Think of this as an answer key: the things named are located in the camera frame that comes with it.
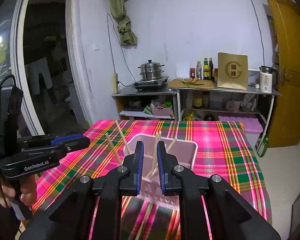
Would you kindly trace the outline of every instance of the table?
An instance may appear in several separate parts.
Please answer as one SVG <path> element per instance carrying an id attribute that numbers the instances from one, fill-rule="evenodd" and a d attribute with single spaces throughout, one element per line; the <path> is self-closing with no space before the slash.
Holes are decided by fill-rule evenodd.
<path id="1" fill-rule="evenodd" d="M 137 111 L 124 111 L 124 106 L 126 104 L 125 99 L 127 97 L 136 97 L 136 96 L 160 96 L 160 95 L 166 95 L 166 96 L 172 96 L 173 100 L 173 113 L 174 117 L 170 116 L 154 116 L 151 114 L 146 114 L 144 112 L 137 112 Z M 174 89 L 170 89 L 167 87 L 167 85 L 162 86 L 162 88 L 158 90 L 140 90 L 133 87 L 125 87 L 123 89 L 120 89 L 117 94 L 113 94 L 112 97 L 114 98 L 118 113 L 120 115 L 120 118 L 122 117 L 146 117 L 146 118 L 157 118 L 157 119 L 174 119 L 175 121 L 178 121 L 178 103 L 177 103 L 177 91 Z"/>
<path id="2" fill-rule="evenodd" d="M 219 92 L 232 92 L 232 93 L 244 93 L 244 94 L 257 94 L 257 95 L 265 95 L 265 96 L 271 96 L 271 102 L 270 102 L 270 109 L 267 118 L 265 119 L 263 116 L 262 119 L 265 122 L 265 127 L 263 129 L 263 133 L 261 136 L 261 142 L 263 141 L 264 137 L 266 136 L 266 132 L 269 126 L 271 114 L 272 114 L 272 109 L 273 109 L 273 104 L 274 104 L 274 97 L 275 96 L 281 96 L 281 94 L 272 89 L 271 92 L 263 92 L 260 89 L 255 88 L 254 86 L 248 86 L 247 90 L 241 90 L 241 89 L 231 89 L 231 88 L 220 88 L 217 86 L 217 83 L 213 83 L 213 88 L 184 88 L 184 87 L 173 87 L 177 91 L 177 103 L 178 103 L 178 116 L 179 116 L 179 121 L 181 121 L 182 118 L 182 110 L 181 110 L 181 100 L 180 100 L 180 91 L 181 90 L 201 90 L 201 91 L 219 91 Z M 256 152 L 259 151 L 259 148 L 261 146 L 261 143 L 258 144 L 257 148 L 255 149 Z"/>
<path id="3" fill-rule="evenodd" d="M 138 133 L 154 135 L 160 130 L 162 137 L 195 141 L 198 152 L 194 172 L 207 177 L 219 174 L 269 223 L 272 222 L 264 178 L 252 148 L 246 143 L 241 123 L 121 120 L 120 126 L 127 141 Z M 87 149 L 69 153 L 60 160 L 60 166 L 46 171 L 37 181 L 35 212 L 46 209 L 81 175 L 95 178 L 118 166 L 106 142 L 106 133 L 123 159 L 124 144 L 115 120 L 98 121 L 85 133 L 91 141 Z M 135 238 L 148 205 L 135 197 L 123 197 L 122 240 Z M 179 223 L 178 210 L 153 205 L 140 239 L 180 239 Z"/>

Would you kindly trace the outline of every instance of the green plastic bottle on floor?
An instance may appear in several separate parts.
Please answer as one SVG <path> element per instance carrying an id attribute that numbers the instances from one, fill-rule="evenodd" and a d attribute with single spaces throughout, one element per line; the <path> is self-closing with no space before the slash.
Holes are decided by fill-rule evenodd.
<path id="1" fill-rule="evenodd" d="M 265 137 L 261 142 L 260 148 L 257 152 L 260 157 L 263 157 L 266 154 L 266 151 L 268 149 L 268 144 L 269 144 L 269 139 Z"/>

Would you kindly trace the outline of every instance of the metal table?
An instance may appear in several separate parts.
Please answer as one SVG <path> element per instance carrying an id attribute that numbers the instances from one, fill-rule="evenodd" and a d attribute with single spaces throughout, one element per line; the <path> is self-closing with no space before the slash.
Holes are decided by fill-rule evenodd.
<path id="1" fill-rule="evenodd" d="M 217 87 L 216 83 L 213 83 L 214 88 L 184 88 L 184 87 L 173 87 L 177 91 L 177 103 L 178 103 L 178 116 L 179 121 L 181 121 L 181 101 L 180 101 L 180 90 L 200 90 L 200 91 L 218 91 L 218 92 L 235 92 L 235 93 L 244 93 L 244 94 L 257 94 L 257 95 L 267 95 L 271 96 L 271 102 L 270 102 L 270 109 L 268 113 L 268 117 L 266 119 L 266 125 L 262 133 L 261 142 L 263 141 L 264 137 L 266 136 L 266 131 L 269 126 L 272 109 L 273 109 L 273 103 L 274 103 L 274 97 L 275 96 L 281 96 L 281 94 L 276 91 L 272 90 L 271 92 L 263 92 L 260 89 L 255 88 L 254 86 L 248 86 L 247 90 L 240 90 L 240 89 L 231 89 L 231 88 L 219 88 Z M 261 144 L 258 144 L 258 147 L 256 151 L 258 152 Z"/>
<path id="2" fill-rule="evenodd" d="M 178 99 L 177 99 L 177 91 L 175 89 L 168 88 L 167 85 L 164 85 L 159 90 L 136 90 L 133 87 L 125 87 L 118 91 L 117 94 L 113 94 L 112 97 L 115 99 L 117 104 L 118 113 L 120 116 L 134 116 L 134 117 L 154 117 L 154 118 L 168 118 L 169 117 L 162 117 L 162 116 L 153 116 L 153 115 L 146 115 L 143 112 L 133 112 L 130 111 L 130 113 L 124 111 L 123 104 L 120 101 L 120 98 L 122 97 L 132 97 L 132 96 L 160 96 L 160 95 L 171 95 L 173 100 L 173 113 L 174 113 L 174 120 L 178 121 L 180 117 L 178 116 L 178 109 L 180 106 L 178 105 Z"/>

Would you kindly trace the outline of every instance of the silver screw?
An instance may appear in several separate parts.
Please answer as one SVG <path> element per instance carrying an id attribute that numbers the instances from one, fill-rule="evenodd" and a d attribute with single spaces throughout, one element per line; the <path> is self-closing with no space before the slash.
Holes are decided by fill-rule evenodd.
<path id="1" fill-rule="evenodd" d="M 181 171 L 184 170 L 184 168 L 181 165 L 177 165 L 177 166 L 174 166 L 174 170 L 177 171 L 177 172 L 181 172 Z"/>
<path id="2" fill-rule="evenodd" d="M 124 173 L 128 170 L 128 168 L 126 166 L 119 166 L 117 170 L 121 173 Z"/>
<path id="3" fill-rule="evenodd" d="M 219 175 L 213 175 L 213 176 L 212 176 L 212 180 L 213 180 L 214 182 L 220 182 L 220 181 L 221 181 L 221 177 L 220 177 Z"/>
<path id="4" fill-rule="evenodd" d="M 80 178 L 80 182 L 82 182 L 82 183 L 87 183 L 89 180 L 90 180 L 90 178 L 86 175 L 84 175 Z"/>

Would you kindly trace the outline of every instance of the hanging white pants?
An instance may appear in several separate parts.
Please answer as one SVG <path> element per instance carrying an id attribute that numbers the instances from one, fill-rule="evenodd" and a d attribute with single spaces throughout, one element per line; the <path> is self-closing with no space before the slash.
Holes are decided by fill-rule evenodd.
<path id="1" fill-rule="evenodd" d="M 30 86 L 33 95 L 40 94 L 39 73 L 42 74 L 47 89 L 52 87 L 52 80 L 51 80 L 48 62 L 46 58 L 42 58 L 35 62 L 30 63 L 28 67 L 28 71 L 29 71 Z"/>

